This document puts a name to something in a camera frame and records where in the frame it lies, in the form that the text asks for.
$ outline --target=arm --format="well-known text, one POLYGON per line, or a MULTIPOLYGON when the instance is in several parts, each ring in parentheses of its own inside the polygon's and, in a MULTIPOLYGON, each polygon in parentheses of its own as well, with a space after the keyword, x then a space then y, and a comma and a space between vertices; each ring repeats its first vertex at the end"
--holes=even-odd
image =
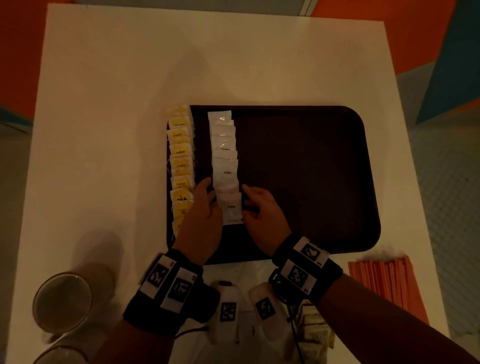
MULTIPOLYGON (((216 202, 212 204, 215 191, 206 191, 210 182, 211 179, 206 178, 195 189, 194 203, 172 247, 200 267, 215 252, 222 237, 222 210, 216 202)), ((174 335, 157 335, 122 320, 91 364, 168 363, 174 341, 174 335)))
MULTIPOLYGON (((291 234, 287 220, 267 190, 246 185, 242 188, 250 198, 245 204, 260 209, 260 213, 244 211, 243 222, 258 247, 273 256, 291 234)), ((363 364, 478 364, 440 332, 345 274, 313 303, 363 364)))

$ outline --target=black tray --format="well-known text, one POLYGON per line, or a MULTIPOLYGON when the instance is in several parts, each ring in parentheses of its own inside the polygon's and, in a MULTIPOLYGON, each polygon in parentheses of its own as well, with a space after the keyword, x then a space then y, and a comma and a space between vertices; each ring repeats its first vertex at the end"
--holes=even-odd
MULTIPOLYGON (((212 176, 208 111, 232 110, 240 185, 268 189, 291 229, 331 253, 361 252, 380 237, 372 171, 360 116, 343 106, 191 106, 196 182, 212 176)), ((167 147, 167 158, 170 151, 167 147)), ((171 190, 167 172, 167 194, 171 190)), ((167 242, 174 238, 167 199, 167 242)), ((268 259, 244 225, 223 227, 207 264, 268 259)))

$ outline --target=person's left hand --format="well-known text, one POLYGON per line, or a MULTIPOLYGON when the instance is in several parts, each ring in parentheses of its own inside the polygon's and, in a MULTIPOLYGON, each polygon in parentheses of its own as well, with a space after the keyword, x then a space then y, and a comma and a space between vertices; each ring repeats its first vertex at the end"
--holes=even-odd
POLYGON ((185 214, 172 248, 182 252, 192 263, 203 266, 220 245, 223 228, 222 210, 212 204, 215 191, 207 193, 212 182, 202 180, 193 193, 193 205, 185 214))

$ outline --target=hand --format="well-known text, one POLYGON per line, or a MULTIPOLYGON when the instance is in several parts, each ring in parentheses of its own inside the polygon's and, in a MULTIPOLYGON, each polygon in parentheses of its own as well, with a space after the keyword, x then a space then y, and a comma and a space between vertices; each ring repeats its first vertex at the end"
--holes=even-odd
POLYGON ((174 249, 192 263, 203 266, 220 245, 223 228, 222 210, 215 202, 215 191, 207 193, 210 177, 201 181, 193 193, 193 205, 185 214, 174 249))
POLYGON ((270 192, 246 184, 242 185, 242 190, 250 198, 245 200, 245 205, 260 209, 260 213, 243 210, 243 223, 260 250, 272 256, 292 230, 270 192))

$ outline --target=wrist strap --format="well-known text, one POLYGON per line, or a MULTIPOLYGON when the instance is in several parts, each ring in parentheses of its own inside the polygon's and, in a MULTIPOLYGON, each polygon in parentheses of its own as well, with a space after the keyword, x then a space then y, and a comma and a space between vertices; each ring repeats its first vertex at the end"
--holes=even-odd
POLYGON ((158 335, 175 335, 187 318, 208 321, 220 294, 203 282, 202 273, 202 267, 170 249, 150 266, 123 318, 158 335))
POLYGON ((327 251, 296 234, 283 241, 272 262, 279 269, 274 270, 269 282, 275 294, 288 304, 304 299, 317 303, 343 274, 343 269, 329 259, 327 251))

